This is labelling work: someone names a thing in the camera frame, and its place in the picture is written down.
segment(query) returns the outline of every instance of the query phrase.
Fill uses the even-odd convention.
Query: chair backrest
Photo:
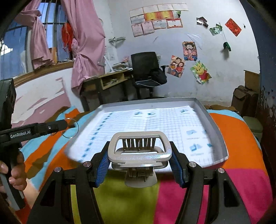
[[[145,80],[151,69],[159,68],[155,52],[141,52],[131,55],[133,77],[135,80]]]

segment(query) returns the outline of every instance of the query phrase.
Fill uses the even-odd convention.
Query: pink curtain
[[[72,88],[79,91],[84,80],[104,73],[98,62],[104,56],[105,34],[93,0],[61,0],[61,5],[74,33]]]
[[[32,0],[14,19],[23,26],[32,29],[30,51],[34,69],[53,63],[47,44],[46,32],[38,18],[41,16],[40,11],[37,10],[40,2],[41,0]]]

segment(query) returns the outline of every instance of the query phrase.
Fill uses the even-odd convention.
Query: grid pattern paper
[[[163,132],[189,161],[202,167],[226,159],[218,157],[199,117],[190,106],[104,113],[97,124],[91,121],[86,126],[66,153],[69,158],[78,162],[90,161],[95,153],[101,152],[114,134],[134,131]],[[163,149],[159,139],[155,145]],[[119,141],[116,148],[121,147],[122,141]],[[156,171],[169,172],[171,169],[168,165]]]

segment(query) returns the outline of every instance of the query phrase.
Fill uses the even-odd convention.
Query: screw
[[[197,164],[196,164],[195,162],[189,162],[189,166],[190,166],[190,167],[196,167]]]
[[[61,167],[56,167],[56,168],[54,169],[54,171],[55,171],[56,173],[60,172],[60,171],[61,171]]]
[[[89,162],[89,161],[84,162],[84,163],[83,163],[83,166],[85,166],[85,167],[89,167],[89,166],[91,166],[91,162]]]
[[[218,168],[218,172],[221,173],[221,174],[223,174],[225,171],[224,171],[223,168]]]

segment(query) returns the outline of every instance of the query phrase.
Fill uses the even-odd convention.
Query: bed
[[[251,223],[257,223],[272,202],[270,181],[260,146],[246,123],[235,112],[208,112],[219,127],[229,152],[228,160],[211,168],[223,167],[227,171],[241,195]],[[48,121],[74,118],[82,126],[92,114],[79,113],[75,107],[64,107]],[[60,166],[67,170],[79,165],[64,154],[68,140],[57,133],[30,140],[22,148],[28,177],[28,186],[24,191],[27,206],[17,212],[22,223],[26,223],[39,190],[53,169]],[[105,224],[175,223],[185,189],[175,183],[172,174],[157,174],[158,183],[142,189],[125,186],[124,176],[124,173],[110,170],[104,183],[94,189]],[[205,221],[207,202],[208,186],[205,186],[200,224]]]

